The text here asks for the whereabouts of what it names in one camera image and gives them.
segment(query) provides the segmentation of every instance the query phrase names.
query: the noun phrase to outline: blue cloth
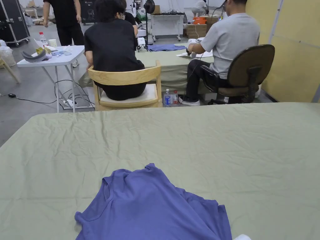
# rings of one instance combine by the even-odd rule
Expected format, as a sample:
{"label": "blue cloth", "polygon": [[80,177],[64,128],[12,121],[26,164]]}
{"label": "blue cloth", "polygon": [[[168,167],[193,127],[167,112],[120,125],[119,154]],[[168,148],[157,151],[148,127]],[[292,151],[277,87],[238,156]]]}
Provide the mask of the blue cloth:
{"label": "blue cloth", "polygon": [[155,44],[148,45],[148,49],[151,52],[159,52],[159,51],[177,51],[182,49],[187,49],[185,46],[176,46],[174,44]]}
{"label": "blue cloth", "polygon": [[103,178],[75,219],[82,225],[77,240],[232,240],[224,205],[176,188],[154,164]]}

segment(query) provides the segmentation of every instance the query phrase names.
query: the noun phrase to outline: hand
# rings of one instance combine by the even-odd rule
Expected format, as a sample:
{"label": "hand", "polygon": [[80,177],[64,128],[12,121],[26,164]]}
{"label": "hand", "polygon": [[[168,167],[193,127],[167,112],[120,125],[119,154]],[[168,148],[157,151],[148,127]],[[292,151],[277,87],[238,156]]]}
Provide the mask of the hand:
{"label": "hand", "polygon": [[78,23],[81,22],[81,16],[80,15],[77,15],[77,21],[78,21]]}
{"label": "hand", "polygon": [[188,46],[188,52],[189,52],[189,53],[192,53],[193,45],[194,45],[194,44],[189,44],[189,46]]}
{"label": "hand", "polygon": [[87,66],[87,71],[89,70],[89,68],[91,68],[92,64],[88,64]]}
{"label": "hand", "polygon": [[44,20],[43,21],[43,26],[45,26],[47,28],[48,27],[48,21]]}

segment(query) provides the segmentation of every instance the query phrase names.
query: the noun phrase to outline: man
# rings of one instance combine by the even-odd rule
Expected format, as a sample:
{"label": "man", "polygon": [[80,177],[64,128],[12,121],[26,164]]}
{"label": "man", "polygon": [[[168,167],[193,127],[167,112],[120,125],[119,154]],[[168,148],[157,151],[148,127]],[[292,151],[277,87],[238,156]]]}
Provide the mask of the man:
{"label": "man", "polygon": [[206,14],[206,9],[208,7],[206,2],[207,2],[207,0],[200,0],[196,3],[196,7],[191,9],[194,17],[196,17],[197,14],[198,14],[198,17]]}
{"label": "man", "polygon": [[134,29],[134,35],[137,36],[138,26],[136,24],[136,20],[134,19],[134,16],[129,12],[125,12],[124,16],[125,16],[124,19],[132,24],[133,29]]}
{"label": "man", "polygon": [[[144,69],[135,56],[135,35],[132,24],[125,19],[126,0],[96,0],[98,24],[84,34],[85,55],[89,66],[103,72],[127,72]],[[95,83],[116,101],[140,96],[146,83],[110,86]]]}
{"label": "man", "polygon": [[53,8],[61,46],[84,45],[84,36],[81,30],[81,6],[79,0],[43,0],[44,26],[48,27],[50,5]]}
{"label": "man", "polygon": [[207,73],[202,65],[210,67],[220,76],[220,87],[231,87],[228,82],[228,71],[233,59],[243,50],[259,44],[260,27],[257,21],[246,14],[247,0],[226,0],[223,4],[228,17],[212,25],[200,44],[190,45],[188,52],[202,54],[212,50],[214,63],[192,60],[188,65],[187,94],[179,97],[179,102],[189,106],[199,106],[198,86],[200,78]]}

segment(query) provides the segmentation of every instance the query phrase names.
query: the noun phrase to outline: sneaker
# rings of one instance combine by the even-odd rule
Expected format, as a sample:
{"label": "sneaker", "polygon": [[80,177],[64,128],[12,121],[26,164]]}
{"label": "sneaker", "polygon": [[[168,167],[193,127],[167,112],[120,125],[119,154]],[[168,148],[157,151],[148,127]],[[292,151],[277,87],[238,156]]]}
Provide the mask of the sneaker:
{"label": "sneaker", "polygon": [[199,99],[191,99],[187,97],[186,95],[181,95],[179,97],[179,103],[187,106],[200,106],[200,100]]}
{"label": "sneaker", "polygon": [[77,66],[79,66],[78,60],[76,60],[76,61],[72,64],[72,67],[73,67],[73,68],[76,68]]}

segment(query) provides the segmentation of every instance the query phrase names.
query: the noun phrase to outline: gray floor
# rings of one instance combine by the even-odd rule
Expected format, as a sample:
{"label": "gray floor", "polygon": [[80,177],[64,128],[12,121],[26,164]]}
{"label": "gray floor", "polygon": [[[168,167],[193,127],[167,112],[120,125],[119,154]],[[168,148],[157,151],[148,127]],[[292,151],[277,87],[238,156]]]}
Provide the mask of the gray floor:
{"label": "gray floor", "polygon": [[[193,17],[189,9],[186,10],[187,18]],[[83,31],[88,29],[90,25],[82,26]],[[58,39],[56,26],[49,26],[44,28],[42,26],[32,26],[29,28],[31,39],[38,38],[39,32],[44,32],[47,39]],[[186,38],[182,39],[182,43],[187,42]],[[176,43],[175,36],[173,38],[159,39],[157,44]],[[19,48],[12,47],[13,55],[16,62],[22,60],[22,51],[34,53],[35,45],[33,41],[29,44],[22,43]],[[78,59],[80,66],[75,69],[75,79],[78,80],[86,71],[87,62],[85,56]],[[17,68],[12,67],[14,72],[21,79],[21,84],[18,85],[11,78],[11,76],[4,70],[0,69],[0,93],[2,95],[14,93],[17,97],[39,102],[53,102],[55,100],[54,86],[48,80],[47,75],[41,68]],[[50,75],[54,76],[54,68],[47,68]],[[59,79],[70,79],[64,67],[58,67]],[[61,82],[61,90],[63,92],[71,89],[70,82]],[[257,100],[258,102],[270,102],[264,94]],[[18,100],[17,98],[11,99],[7,96],[0,97],[0,146],[3,145],[24,123],[26,123],[32,116],[43,113],[55,113],[56,103],[54,104],[38,104],[28,101]],[[81,111],[92,111],[92,109],[83,109]]]}

